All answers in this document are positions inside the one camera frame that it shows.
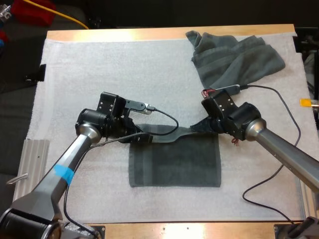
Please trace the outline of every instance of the white towel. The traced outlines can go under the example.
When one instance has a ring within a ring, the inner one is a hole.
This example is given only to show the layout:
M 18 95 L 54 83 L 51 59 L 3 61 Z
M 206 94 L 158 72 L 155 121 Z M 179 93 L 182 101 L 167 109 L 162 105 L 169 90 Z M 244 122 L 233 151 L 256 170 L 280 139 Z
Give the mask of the white towel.
M 282 94 L 302 131 L 299 148 L 317 157 L 312 110 L 299 106 L 299 98 L 307 98 L 309 93 L 301 55 L 295 52 L 291 36 L 263 36 L 282 56 L 286 67 L 256 84 L 273 87 Z M 188 127 L 206 117 L 192 54 L 193 47 L 186 39 L 114 43 L 46 40 L 42 59 L 47 64 L 46 77 L 37 87 L 28 133 L 28 138 L 50 140 L 46 170 L 76 137 L 74 124 L 79 113 L 84 108 L 96 109 L 103 91 L 149 103 L 176 117 L 181 126 Z M 296 127 L 275 93 L 250 88 L 233 99 L 238 106 L 254 104 L 270 130 L 291 143 L 296 141 Z M 136 123 L 172 124 L 156 113 L 131 116 Z M 229 135 L 219 137 L 220 188 L 131 188 L 129 145 L 114 143 L 95 148 L 73 178 L 68 212 L 83 223 L 283 220 L 276 212 L 241 198 L 245 189 L 272 175 L 280 163 L 256 142 L 239 142 L 235 147 L 231 139 Z M 299 181 L 286 168 L 247 197 L 275 207 L 293 220 L 304 218 Z

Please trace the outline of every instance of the orange object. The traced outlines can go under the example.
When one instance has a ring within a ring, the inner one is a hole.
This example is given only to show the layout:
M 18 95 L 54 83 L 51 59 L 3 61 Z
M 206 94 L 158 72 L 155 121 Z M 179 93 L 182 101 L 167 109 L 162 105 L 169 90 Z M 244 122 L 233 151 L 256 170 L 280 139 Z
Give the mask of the orange object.
M 52 10 L 56 10 L 55 5 L 49 0 L 35 0 L 34 2 Z M 11 13 L 19 22 L 37 26 L 50 26 L 55 17 L 55 14 L 32 6 L 23 0 L 14 1 Z

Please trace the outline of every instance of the cable connector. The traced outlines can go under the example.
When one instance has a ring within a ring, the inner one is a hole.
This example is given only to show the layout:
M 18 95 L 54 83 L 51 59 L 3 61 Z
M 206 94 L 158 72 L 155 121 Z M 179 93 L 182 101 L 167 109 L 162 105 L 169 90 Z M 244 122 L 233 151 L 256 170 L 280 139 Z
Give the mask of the cable connector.
M 146 110 L 147 111 L 156 111 L 156 108 L 155 107 L 153 107 L 153 106 L 150 106 L 150 105 L 148 105 L 147 107 L 146 107 Z

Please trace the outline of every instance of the black wire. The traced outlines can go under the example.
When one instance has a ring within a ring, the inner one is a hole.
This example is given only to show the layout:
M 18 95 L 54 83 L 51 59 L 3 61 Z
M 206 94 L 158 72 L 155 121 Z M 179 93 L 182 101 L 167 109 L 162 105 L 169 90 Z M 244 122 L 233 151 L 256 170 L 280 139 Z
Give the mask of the black wire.
M 154 108 L 154 111 L 157 111 L 157 112 L 159 112 L 159 113 L 161 113 L 161 114 L 163 114 L 163 115 L 165 115 L 165 116 L 171 118 L 173 121 L 175 121 L 175 123 L 176 123 L 175 128 L 173 128 L 171 131 L 166 132 L 166 133 L 154 133 L 154 132 L 144 132 L 140 127 L 138 127 L 138 126 L 136 126 L 136 127 L 139 128 L 139 129 L 140 129 L 142 132 L 144 132 L 144 133 L 147 133 L 147 134 L 150 134 L 150 135 L 159 135 L 159 136 L 164 136 L 164 135 L 171 134 L 171 133 L 173 133 L 175 130 L 178 129 L 178 127 L 179 127 L 178 121 L 177 121 L 173 116 L 170 116 L 169 114 L 167 114 L 167 113 L 165 113 L 165 112 L 163 112 L 163 111 L 160 111 L 160 110 L 158 110 L 158 109 L 156 109 L 156 108 Z
M 295 124 L 295 126 L 296 126 L 296 128 L 297 128 L 297 130 L 298 130 L 298 138 L 297 138 L 296 143 L 295 143 L 295 146 L 297 146 L 297 144 L 299 143 L 300 137 L 301 137 L 301 130 L 300 130 L 300 128 L 299 128 L 299 125 L 298 125 L 297 122 L 295 121 L 295 118 L 293 117 L 291 111 L 289 110 L 289 108 L 288 108 L 286 102 L 284 101 L 284 99 L 283 99 L 282 96 L 280 95 L 280 93 L 279 93 L 277 90 L 275 90 L 275 89 L 273 89 L 273 88 L 271 88 L 271 87 L 266 87 L 266 86 L 247 85 L 246 87 L 247 87 L 247 88 L 256 87 L 256 88 L 263 88 L 263 89 L 272 90 L 272 91 L 274 91 L 274 92 L 279 96 L 279 98 L 280 98 L 280 100 L 282 101 L 282 103 L 284 104 L 284 106 L 285 106 L 285 108 L 286 108 L 286 110 L 287 110 L 287 112 L 288 112 L 290 118 L 292 119 L 292 121 L 294 122 L 294 124 Z M 251 201 L 251 200 L 249 200 L 249 199 L 247 199 L 247 198 L 245 197 L 246 193 L 248 193 L 250 190 L 252 190 L 252 189 L 254 189 L 254 188 L 256 188 L 256 187 L 258 187 L 258 186 L 260 186 L 260 185 L 262 185 L 262 184 L 264 184 L 264 183 L 266 183 L 266 182 L 268 182 L 269 180 L 273 179 L 273 178 L 282 170 L 283 167 L 284 167 L 284 165 L 282 164 L 282 165 L 277 169 L 277 171 L 276 171 L 273 175 L 271 175 L 269 178 L 267 178 L 267 179 L 261 181 L 260 183 L 257 183 L 257 184 L 255 184 L 254 186 L 248 188 L 248 189 L 243 193 L 242 198 L 243 198 L 246 202 L 249 202 L 249 203 L 254 204 L 254 205 L 256 205 L 256 206 L 271 209 L 271 210 L 273 210 L 273 211 L 275 211 L 275 212 L 281 214 L 281 215 L 282 215 L 284 218 L 286 218 L 287 221 L 290 222 L 291 224 L 294 224 L 294 222 L 293 222 L 292 220 L 290 220 L 289 217 L 287 217 L 284 213 L 282 213 L 282 212 L 279 211 L 278 209 L 272 208 L 272 207 L 269 207 L 269 206 L 266 206 L 266 205 L 263 205 L 263 204 L 260 204 L 260 203 L 253 202 L 253 201 Z
M 91 146 L 88 150 L 86 150 L 84 152 L 84 154 L 82 155 L 82 157 L 80 158 L 79 162 L 77 163 L 77 165 L 75 166 L 75 169 L 74 169 L 74 173 L 76 172 L 76 170 L 79 168 L 81 162 L 83 161 L 85 155 L 93 148 L 96 148 L 96 147 L 100 147 L 100 146 L 103 146 L 107 143 L 112 143 L 112 142 L 116 142 L 116 141 L 119 141 L 119 140 L 122 140 L 122 139 L 128 139 L 128 138 L 132 138 L 132 137 L 135 137 L 135 136 L 139 136 L 139 135 L 142 135 L 142 134 L 147 134 L 145 132 L 139 132 L 139 133 L 134 133 L 134 134 L 130 134 L 130 135 L 127 135 L 127 136 L 124 136 L 124 137 L 120 137 L 120 138 L 116 138 L 116 139 L 113 139 L 113 140 L 110 140 L 110 141 L 107 141 L 107 139 L 103 142 L 103 143 L 98 143 L 96 145 L 93 145 Z M 67 186 L 66 190 L 65 190 L 65 194 L 64 194 L 64 202 L 63 202 L 63 211 L 64 211 L 64 215 L 65 217 L 71 222 L 73 223 L 74 225 L 78 226 L 79 228 L 81 228 L 82 230 L 84 231 L 87 231 L 88 233 L 90 233 L 91 235 L 93 235 L 95 238 L 97 238 L 97 235 L 94 231 L 86 228 L 85 226 L 83 226 L 82 224 L 79 224 L 78 222 L 76 222 L 75 220 L 73 220 L 72 218 L 70 218 L 70 216 L 68 215 L 67 213 L 67 210 L 66 210 L 66 206 L 67 206 L 67 197 L 68 197 L 68 193 L 69 193 L 69 188 L 70 188 L 70 185 Z

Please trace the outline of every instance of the metal bracket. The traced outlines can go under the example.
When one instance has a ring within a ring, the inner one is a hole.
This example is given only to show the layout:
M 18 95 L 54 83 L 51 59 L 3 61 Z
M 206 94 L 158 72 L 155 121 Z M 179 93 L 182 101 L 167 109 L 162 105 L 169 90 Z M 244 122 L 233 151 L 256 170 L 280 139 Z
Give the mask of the metal bracket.
M 46 160 L 49 151 L 49 141 L 24 140 L 18 176 L 7 184 L 14 184 L 13 200 L 30 193 L 44 176 Z

